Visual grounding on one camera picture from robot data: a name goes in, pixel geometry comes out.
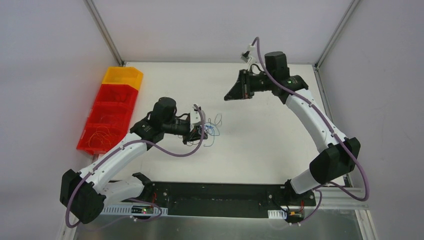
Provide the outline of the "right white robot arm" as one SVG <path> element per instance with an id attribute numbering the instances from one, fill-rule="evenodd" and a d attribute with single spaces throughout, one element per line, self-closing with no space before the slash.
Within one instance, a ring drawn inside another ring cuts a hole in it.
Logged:
<path id="1" fill-rule="evenodd" d="M 296 205 L 304 195 L 332 180 L 352 172 L 361 147 L 357 138 L 348 138 L 331 123 L 316 105 L 309 86 L 299 75 L 290 75 L 282 51 L 266 53 L 261 73 L 241 69 L 225 101 L 251 99 L 256 92 L 270 91 L 300 120 L 318 151 L 307 170 L 284 184 L 284 200 Z"/>

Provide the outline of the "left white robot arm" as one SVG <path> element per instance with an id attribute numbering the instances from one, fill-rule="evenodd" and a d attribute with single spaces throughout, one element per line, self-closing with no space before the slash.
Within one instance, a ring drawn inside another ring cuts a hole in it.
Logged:
<path id="1" fill-rule="evenodd" d="M 158 145 L 165 134 L 182 137 L 184 144 L 206 139 L 206 116 L 194 104 L 185 119 L 177 116 L 173 98 L 161 97 L 144 118 L 136 122 L 129 132 L 102 157 L 79 171 L 69 169 L 62 175 L 59 200 L 65 206 L 65 224 L 72 229 L 79 224 L 95 220 L 105 207 L 130 198 L 147 202 L 152 198 L 152 182 L 140 172 L 125 180 L 110 182 L 131 161 L 151 148 L 178 158 L 193 155 L 199 147 L 188 153 L 173 153 Z"/>

